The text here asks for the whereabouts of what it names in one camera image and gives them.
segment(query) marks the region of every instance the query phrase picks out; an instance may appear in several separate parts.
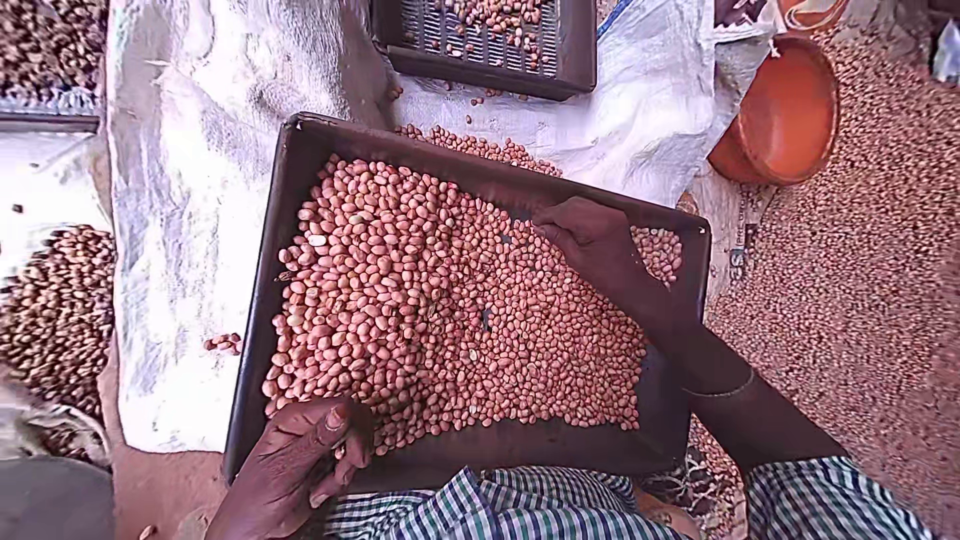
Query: sieve mesh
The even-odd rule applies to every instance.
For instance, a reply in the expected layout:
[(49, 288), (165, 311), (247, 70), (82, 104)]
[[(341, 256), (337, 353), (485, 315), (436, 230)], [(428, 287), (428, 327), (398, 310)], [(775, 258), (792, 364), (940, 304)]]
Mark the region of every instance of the sieve mesh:
[[(544, 2), (540, 6), (540, 24), (523, 23), (523, 33), (535, 33), (540, 48), (536, 69), (530, 68), (529, 55), (522, 48), (507, 45), (505, 36), (489, 32), (487, 25), (476, 23), (460, 36), (454, 30), (460, 24), (456, 13), (448, 12), (441, 2), (441, 10), (434, 9), (435, 0), (401, 0), (403, 34), (406, 45), (429, 54), (447, 56), (446, 45), (463, 54), (465, 61), (483, 63), (511, 71), (557, 78), (557, 25), (560, 18), (558, 2)], [(473, 45), (467, 51), (467, 44)]]

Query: peanut pile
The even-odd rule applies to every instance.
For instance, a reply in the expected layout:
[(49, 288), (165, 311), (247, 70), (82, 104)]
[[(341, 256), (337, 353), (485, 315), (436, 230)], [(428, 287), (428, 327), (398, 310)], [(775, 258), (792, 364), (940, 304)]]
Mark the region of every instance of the peanut pile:
[(47, 101), (94, 89), (107, 13), (103, 0), (0, 2), (0, 96)]
[(100, 418), (97, 376), (113, 332), (113, 238), (88, 225), (54, 232), (2, 292), (0, 360), (39, 398)]
[[(382, 161), (333, 155), (318, 176), (278, 254), (268, 416), (348, 394), (377, 415), (378, 455), (505, 418), (638, 429), (642, 330), (529, 221)], [(671, 281), (679, 239), (635, 233)]]
[[(891, 31), (856, 30), (815, 37), (842, 104), (829, 164), (777, 193), (745, 280), (708, 305), (707, 323), (935, 534), (956, 538), (960, 93)], [(712, 473), (738, 481), (698, 431)]]
[(545, 175), (556, 176), (558, 178), (564, 175), (564, 171), (558, 169), (553, 163), (547, 160), (535, 160), (533, 156), (527, 153), (527, 149), (524, 148), (522, 144), (516, 144), (511, 141), (509, 137), (507, 137), (503, 145), (500, 145), (496, 142), (488, 142), (484, 137), (456, 135), (441, 126), (434, 126), (424, 135), (423, 131), (413, 124), (395, 128), (394, 132), (398, 135), (429, 142), (437, 146), (443, 146), (444, 148), (463, 152), (464, 154), (509, 163), (514, 167), (530, 169)]
[[(540, 24), (542, 18), (541, 6), (543, 0), (436, 0), (434, 9), (454, 13), (460, 24), (454, 31), (463, 36), (467, 33), (467, 27), (479, 28), (481, 25), (492, 32), (491, 37), (504, 37), (508, 45), (522, 48), (526, 53), (525, 61), (531, 70), (536, 71), (543, 58), (540, 57), (540, 48), (537, 45), (536, 32), (523, 32), (523, 25), (532, 25), (536, 27)], [(440, 47), (440, 43), (434, 40), (434, 48)], [(473, 45), (468, 43), (465, 46), (467, 52), (473, 50)], [(453, 45), (446, 45), (446, 53), (454, 58), (461, 58), (463, 51), (454, 49)]]

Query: checkered shirt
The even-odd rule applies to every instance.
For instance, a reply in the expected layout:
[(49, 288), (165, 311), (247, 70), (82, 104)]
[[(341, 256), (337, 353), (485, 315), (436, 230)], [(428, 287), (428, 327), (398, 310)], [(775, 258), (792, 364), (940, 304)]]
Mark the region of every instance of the checkered shirt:
[[(890, 491), (846, 457), (772, 463), (751, 473), (752, 538), (932, 539)], [(636, 511), (629, 479), (559, 467), (469, 468), (439, 490), (350, 495), (331, 513), (338, 538), (640, 538), (685, 536)]]

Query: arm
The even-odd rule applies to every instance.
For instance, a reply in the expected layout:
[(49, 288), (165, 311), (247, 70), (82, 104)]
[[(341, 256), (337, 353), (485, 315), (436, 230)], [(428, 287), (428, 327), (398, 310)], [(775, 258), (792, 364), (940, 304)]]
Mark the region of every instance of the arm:
[(696, 313), (674, 306), (666, 287), (646, 272), (622, 211), (574, 197), (537, 212), (534, 224), (569, 266), (645, 329), (676, 368), (690, 409), (741, 470), (846, 455)]

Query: finger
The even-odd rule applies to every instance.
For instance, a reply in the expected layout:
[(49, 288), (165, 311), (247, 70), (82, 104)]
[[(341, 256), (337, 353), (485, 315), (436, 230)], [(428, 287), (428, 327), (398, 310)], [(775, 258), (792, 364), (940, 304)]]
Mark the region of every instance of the finger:
[(353, 473), (355, 472), (356, 467), (353, 465), (345, 461), (337, 463), (333, 474), (320, 480), (320, 483), (310, 491), (310, 506), (319, 508), (330, 498), (342, 495), (347, 490), (350, 481), (353, 480)]
[(310, 432), (320, 419), (325, 418), (330, 408), (338, 401), (316, 400), (307, 403), (291, 403), (277, 412), (263, 430), (252, 454), (274, 454)]
[(571, 201), (573, 201), (575, 198), (576, 197), (571, 197), (558, 205), (535, 211), (531, 221), (533, 221), (534, 225), (546, 225), (551, 223), (556, 225), (557, 220), (562, 219), (561, 216), (570, 211), (570, 206), (573, 204)]
[(292, 478), (304, 479), (324, 454), (329, 454), (349, 432), (350, 420), (346, 404), (332, 407), (313, 431), (294, 441), (284, 452), (287, 470)]
[(568, 230), (556, 225), (540, 225), (534, 228), (534, 232), (560, 248), (564, 255), (572, 254), (579, 247)]
[(372, 438), (360, 430), (350, 430), (344, 444), (346, 453), (341, 461), (346, 461), (355, 467), (364, 469), (370, 465), (373, 453)]
[(589, 219), (606, 207), (583, 197), (570, 197), (555, 207), (534, 214), (534, 225), (556, 225), (567, 229), (578, 243), (590, 241)]

